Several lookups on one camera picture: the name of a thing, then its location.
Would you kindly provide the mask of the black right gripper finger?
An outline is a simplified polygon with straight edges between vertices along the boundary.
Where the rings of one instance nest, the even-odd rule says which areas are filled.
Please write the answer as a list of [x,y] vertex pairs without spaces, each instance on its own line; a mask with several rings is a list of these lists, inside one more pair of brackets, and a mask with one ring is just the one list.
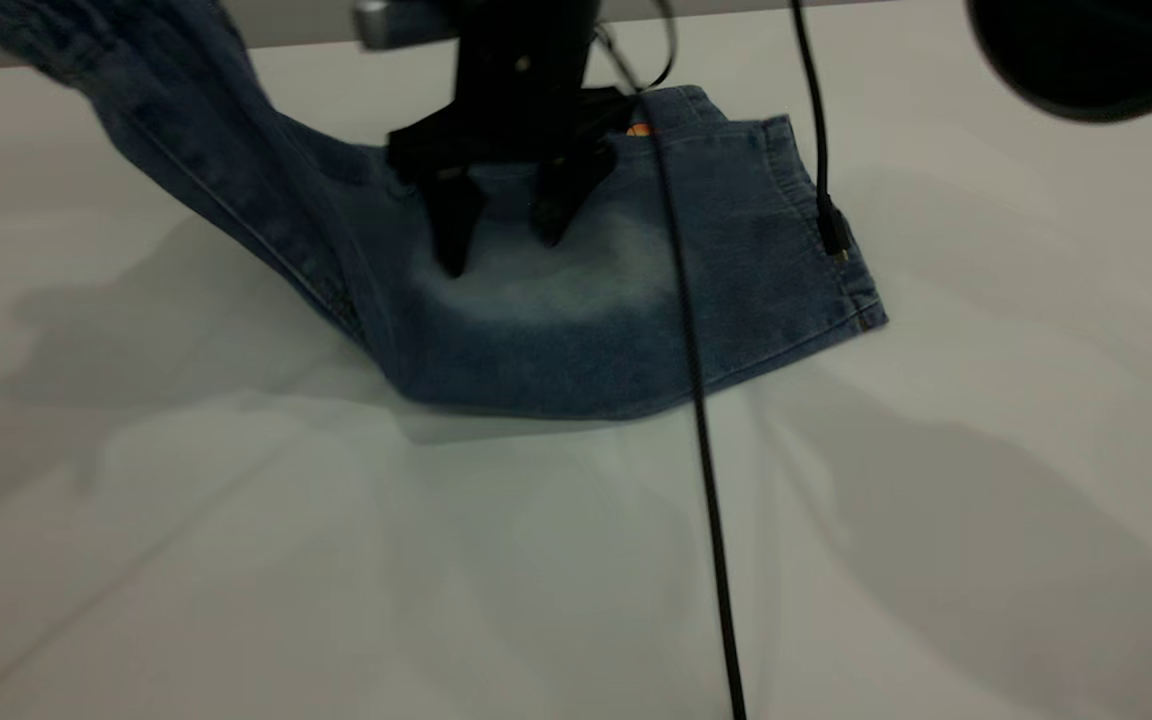
[[422,199],[429,210],[435,262],[450,278],[467,270],[468,249],[486,197],[467,167],[435,170],[422,181]]
[[536,174],[532,228],[545,247],[558,247],[582,205],[616,168],[613,149],[575,149],[543,162]]

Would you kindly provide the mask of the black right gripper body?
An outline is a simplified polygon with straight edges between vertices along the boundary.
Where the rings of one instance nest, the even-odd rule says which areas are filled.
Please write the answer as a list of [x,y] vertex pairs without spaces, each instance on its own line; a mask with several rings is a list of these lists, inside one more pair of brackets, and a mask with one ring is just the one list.
[[389,1],[387,47],[456,38],[449,105],[391,132],[406,182],[480,162],[547,162],[623,131],[632,101],[585,88],[599,1]]

